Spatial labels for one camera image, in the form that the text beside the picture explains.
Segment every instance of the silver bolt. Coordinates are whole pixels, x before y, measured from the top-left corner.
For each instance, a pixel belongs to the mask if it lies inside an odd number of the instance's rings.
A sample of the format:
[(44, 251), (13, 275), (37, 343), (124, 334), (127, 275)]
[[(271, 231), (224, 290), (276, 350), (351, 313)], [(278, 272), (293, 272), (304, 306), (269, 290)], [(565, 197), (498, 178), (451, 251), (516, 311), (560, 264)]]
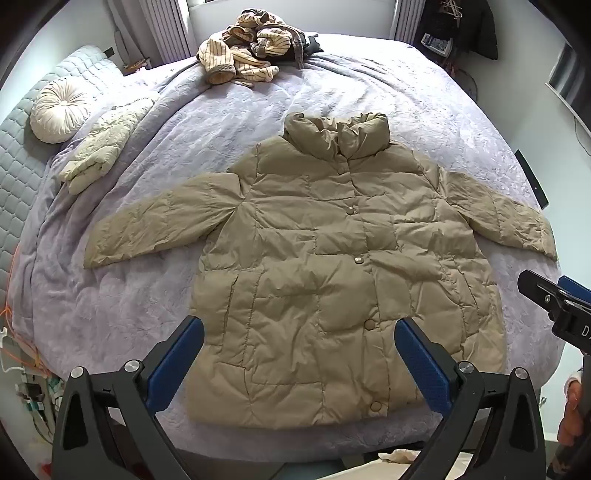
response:
[(126, 372), (135, 372), (139, 368), (139, 362), (137, 360), (130, 360), (125, 364)]
[(521, 367), (516, 368), (515, 369), (515, 376), (517, 378), (520, 378), (522, 380), (525, 380), (528, 377), (527, 370), (525, 368), (521, 368)]
[(75, 367), (70, 372), (70, 376), (72, 378), (78, 378), (78, 377), (81, 377), (83, 373), (84, 373), (84, 369), (82, 367)]
[(471, 374), (474, 371), (474, 365), (470, 362), (460, 362), (459, 369), (462, 373)]

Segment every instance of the quilted headboard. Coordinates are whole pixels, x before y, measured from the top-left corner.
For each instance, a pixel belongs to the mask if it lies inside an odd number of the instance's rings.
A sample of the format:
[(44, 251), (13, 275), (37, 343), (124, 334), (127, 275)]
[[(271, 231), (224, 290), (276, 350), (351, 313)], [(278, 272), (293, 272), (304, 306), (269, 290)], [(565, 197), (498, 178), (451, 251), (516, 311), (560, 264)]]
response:
[(81, 76), (91, 93), (98, 97), (122, 73), (93, 45), (79, 48), (45, 75), (18, 102), (0, 124), (0, 304), (4, 305), (12, 256), (17, 248), (22, 227), (41, 184), (47, 161), (59, 145), (41, 142), (29, 125), (29, 115), (39, 91), (61, 77)]

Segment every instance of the bed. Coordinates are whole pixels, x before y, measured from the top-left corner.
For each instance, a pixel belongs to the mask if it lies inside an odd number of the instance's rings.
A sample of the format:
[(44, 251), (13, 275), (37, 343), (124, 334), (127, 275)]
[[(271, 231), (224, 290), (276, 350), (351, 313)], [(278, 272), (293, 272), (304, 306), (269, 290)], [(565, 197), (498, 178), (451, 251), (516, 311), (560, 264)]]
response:
[[(89, 271), (82, 268), (89, 228), (197, 173), (226, 169), (256, 142), (281, 132), (287, 112), (384, 112), (393, 139), (537, 207), (517, 160), (488, 118), (416, 49), (344, 35), (323, 34), (319, 41), (324, 53), (310, 58), (304, 70), (282, 66), (273, 82), (253, 89), (233, 83), (210, 87), (194, 59), (113, 78), (110, 93), (97, 102), (100, 106), (73, 140), (51, 160), (38, 159), (44, 168), (37, 166), (36, 200), (21, 209), (22, 220), (27, 218), (22, 232), (12, 233), (20, 247), (8, 301), (16, 334), (38, 349), (51, 370), (67, 378), (78, 365), (91, 373), (119, 369), (129, 359), (143, 358), (186, 314), (202, 243)], [(111, 171), (80, 196), (70, 196), (56, 180), (69, 154), (115, 98), (139, 88), (157, 89), (160, 99)], [(26, 135), (26, 122), (22, 129)], [(477, 241), (501, 292), (507, 370), (525, 367), (540, 388), (558, 365), (563, 343), (552, 335), (544, 311), (519, 295), (517, 275), (529, 268), (556, 281), (558, 266), (533, 252), (479, 236)], [(0, 267), (9, 269), (5, 254), (9, 260), (10, 252), (3, 251)], [(257, 462), (335, 458), (424, 440), (440, 420), (418, 406), (344, 425), (239, 429), (189, 422), (183, 398), (181, 386), (171, 406), (158, 414), (178, 448)]]

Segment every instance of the jacket's left sleeve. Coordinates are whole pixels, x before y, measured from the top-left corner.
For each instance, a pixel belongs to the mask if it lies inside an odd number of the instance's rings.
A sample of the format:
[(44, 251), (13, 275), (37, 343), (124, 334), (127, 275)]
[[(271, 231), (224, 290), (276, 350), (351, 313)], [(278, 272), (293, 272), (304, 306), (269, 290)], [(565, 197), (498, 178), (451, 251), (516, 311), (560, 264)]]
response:
[(243, 200), (235, 173), (193, 177), (98, 222), (86, 245), (84, 267), (188, 245), (226, 221)]
[(498, 244), (533, 250), (558, 260), (550, 223), (540, 212), (465, 173), (446, 171), (424, 155), (414, 155), (431, 185), (474, 231)]

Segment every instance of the white pleated cushion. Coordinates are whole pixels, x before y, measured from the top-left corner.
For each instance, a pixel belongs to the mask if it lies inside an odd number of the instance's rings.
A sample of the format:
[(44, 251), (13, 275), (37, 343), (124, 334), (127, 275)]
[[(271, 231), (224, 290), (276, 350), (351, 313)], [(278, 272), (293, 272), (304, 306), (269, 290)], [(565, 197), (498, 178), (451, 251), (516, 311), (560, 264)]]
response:
[(65, 142), (90, 115), (92, 101), (76, 77), (57, 79), (39, 92), (31, 111), (31, 129), (42, 142)]

